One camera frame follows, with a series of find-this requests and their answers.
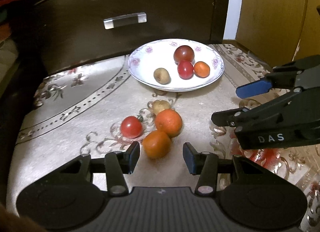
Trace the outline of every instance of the orange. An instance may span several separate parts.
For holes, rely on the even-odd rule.
[[[198,77],[207,77],[210,74],[210,67],[202,61],[196,62],[193,70]]]
[[[151,159],[164,157],[170,151],[171,140],[165,132],[155,130],[143,140],[142,146]]]
[[[158,113],[155,125],[158,130],[164,131],[169,137],[176,137],[181,131],[182,119],[175,110],[166,109]]]

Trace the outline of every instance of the drawer handle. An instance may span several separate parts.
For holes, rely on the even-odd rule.
[[[147,22],[147,14],[144,12],[121,15],[103,20],[105,29],[113,29],[130,24]]]

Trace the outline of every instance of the table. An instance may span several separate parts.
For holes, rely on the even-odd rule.
[[[114,128],[125,117],[139,115],[146,132],[153,130],[150,103],[162,99],[179,112],[183,130],[172,139],[171,151],[162,159],[150,160],[141,150],[134,173],[125,175],[129,189],[188,186],[194,190],[198,177],[189,174],[182,157],[183,143],[190,142],[196,150],[215,152],[221,158],[242,154],[295,184],[308,196],[301,228],[319,231],[320,146],[242,151],[232,128],[217,127],[210,120],[213,112],[238,106],[253,108],[288,90],[272,90],[241,100],[236,87],[258,80],[268,71],[230,44],[211,47],[224,60],[224,74],[213,84],[186,93],[154,90],[136,81],[125,66],[126,56],[45,78],[35,94],[35,108],[26,115],[17,138],[9,174],[8,210],[17,212],[15,201],[24,187],[79,154],[100,158],[109,151],[128,148],[130,143],[122,140]],[[105,175],[94,175],[93,183],[106,190]],[[226,175],[220,175],[218,189],[229,183]]]

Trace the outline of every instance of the white wall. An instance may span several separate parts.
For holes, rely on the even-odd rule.
[[[236,39],[242,0],[229,0],[223,39]]]

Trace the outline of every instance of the potato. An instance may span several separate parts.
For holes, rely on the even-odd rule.
[[[165,100],[155,100],[152,103],[152,111],[155,115],[162,112],[163,110],[170,109],[170,103]]]
[[[162,85],[166,85],[171,81],[169,72],[164,68],[157,68],[153,73],[153,77],[159,84]]]

